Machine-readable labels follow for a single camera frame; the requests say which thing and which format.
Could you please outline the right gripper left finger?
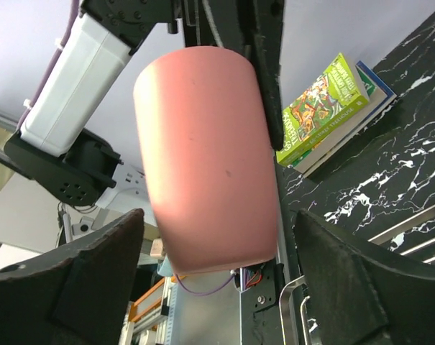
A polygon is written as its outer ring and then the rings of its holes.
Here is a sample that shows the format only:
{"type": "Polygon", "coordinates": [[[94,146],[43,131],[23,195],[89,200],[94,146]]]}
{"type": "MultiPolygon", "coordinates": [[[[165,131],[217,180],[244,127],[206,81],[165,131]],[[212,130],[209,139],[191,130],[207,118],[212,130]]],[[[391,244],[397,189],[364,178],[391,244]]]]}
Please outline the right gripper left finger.
{"type": "Polygon", "coordinates": [[[0,344],[118,344],[144,235],[134,209],[0,270],[0,344]]]}

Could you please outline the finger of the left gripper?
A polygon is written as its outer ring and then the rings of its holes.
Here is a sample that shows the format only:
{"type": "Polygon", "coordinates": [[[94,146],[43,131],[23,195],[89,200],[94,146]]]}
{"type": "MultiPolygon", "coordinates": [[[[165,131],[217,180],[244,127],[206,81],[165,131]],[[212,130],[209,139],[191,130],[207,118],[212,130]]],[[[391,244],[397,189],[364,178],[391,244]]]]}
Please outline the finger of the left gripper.
{"type": "Polygon", "coordinates": [[[283,148],[284,135],[279,82],[284,8],[284,1],[237,2],[239,25],[249,46],[274,150],[283,148]]]}

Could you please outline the pink plastic cup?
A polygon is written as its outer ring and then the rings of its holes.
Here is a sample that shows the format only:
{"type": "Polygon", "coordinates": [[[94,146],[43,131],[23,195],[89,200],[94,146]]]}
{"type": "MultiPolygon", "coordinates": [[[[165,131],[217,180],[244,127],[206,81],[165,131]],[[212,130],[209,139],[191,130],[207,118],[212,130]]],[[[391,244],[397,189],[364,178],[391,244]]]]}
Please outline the pink plastic cup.
{"type": "Polygon", "coordinates": [[[133,99],[148,195],[173,271],[272,259],[278,189],[252,64],[221,47],[183,48],[139,74],[133,99]]]}

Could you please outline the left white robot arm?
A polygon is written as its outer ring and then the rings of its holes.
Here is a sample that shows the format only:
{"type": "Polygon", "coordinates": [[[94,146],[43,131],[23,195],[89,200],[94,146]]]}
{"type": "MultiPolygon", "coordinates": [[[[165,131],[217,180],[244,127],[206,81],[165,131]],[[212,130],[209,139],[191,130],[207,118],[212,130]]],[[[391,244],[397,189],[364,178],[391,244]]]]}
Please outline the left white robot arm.
{"type": "Polygon", "coordinates": [[[86,123],[154,26],[189,47],[246,57],[257,74],[271,145],[283,145],[283,1],[74,1],[63,41],[4,151],[62,203],[126,213],[146,208],[144,175],[86,123]]]}

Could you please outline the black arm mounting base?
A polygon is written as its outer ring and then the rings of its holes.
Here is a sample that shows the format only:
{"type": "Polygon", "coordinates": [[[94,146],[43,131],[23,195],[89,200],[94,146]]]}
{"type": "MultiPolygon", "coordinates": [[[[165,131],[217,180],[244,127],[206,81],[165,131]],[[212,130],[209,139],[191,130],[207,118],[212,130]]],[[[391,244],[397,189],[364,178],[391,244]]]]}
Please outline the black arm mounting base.
{"type": "Polygon", "coordinates": [[[278,301],[285,282],[283,264],[270,260],[257,277],[261,280],[241,295],[242,345],[281,345],[278,301]]]}

